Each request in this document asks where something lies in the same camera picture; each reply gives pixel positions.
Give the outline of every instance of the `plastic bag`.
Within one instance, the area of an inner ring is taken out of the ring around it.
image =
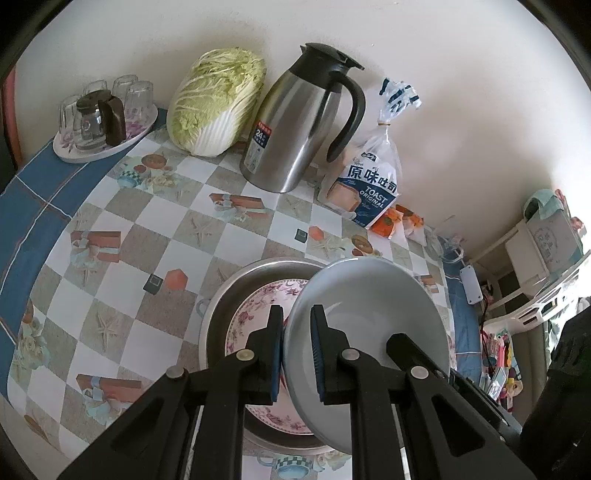
[[[321,203],[365,228],[370,228],[400,193],[400,159],[388,138],[388,127],[406,107],[421,105],[417,92],[404,82],[385,79],[379,94],[384,105],[378,126],[362,142],[345,148],[329,167],[318,195]]]

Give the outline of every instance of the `orange snack package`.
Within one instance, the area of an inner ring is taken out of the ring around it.
[[[394,207],[389,207],[369,229],[378,235],[390,239],[401,221],[402,213]]]

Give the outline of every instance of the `glass cup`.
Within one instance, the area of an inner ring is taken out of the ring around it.
[[[140,80],[133,83],[125,96],[125,121],[130,127],[128,132],[134,131],[134,127],[141,128],[148,120],[148,114],[154,104],[154,86],[152,82]]]
[[[123,103],[109,90],[82,96],[76,110],[80,130],[74,134],[74,143],[78,150],[95,150],[105,144],[114,147],[125,140]]]
[[[113,82],[113,89],[111,93],[113,96],[119,97],[123,103],[125,103],[125,96],[127,95],[127,90],[129,87],[135,82],[138,81],[137,75],[123,75]]]
[[[74,139],[74,132],[80,129],[80,121],[76,118],[76,102],[80,95],[70,95],[64,98],[60,103],[59,122],[61,143],[70,144]]]
[[[87,95],[90,92],[95,92],[97,90],[107,90],[107,81],[106,80],[95,80],[94,82],[90,82],[88,85],[84,87],[84,95]]]

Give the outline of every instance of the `black carafe lid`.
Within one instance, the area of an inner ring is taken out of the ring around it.
[[[364,67],[346,53],[323,43],[307,43],[301,48],[301,56],[289,71],[299,78],[320,88],[340,92],[340,83],[335,83],[331,72],[346,75],[350,68],[364,70]]]
[[[110,90],[95,90],[87,93],[76,102],[76,108],[82,115],[94,113],[99,109],[99,101],[106,102],[112,97]]]

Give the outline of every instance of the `metal rivet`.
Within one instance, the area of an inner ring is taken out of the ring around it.
[[[253,358],[255,358],[255,352],[249,350],[248,348],[243,348],[242,350],[237,351],[236,358],[243,362],[246,362],[248,360],[252,360]]]
[[[412,367],[410,369],[410,374],[414,378],[418,378],[419,380],[425,380],[429,376],[429,370],[427,370],[425,367],[417,365],[416,367]]]
[[[359,358],[359,352],[354,348],[346,348],[340,353],[345,360],[357,360]]]
[[[178,365],[173,365],[166,369],[166,376],[171,380],[177,380],[184,375],[184,368]]]

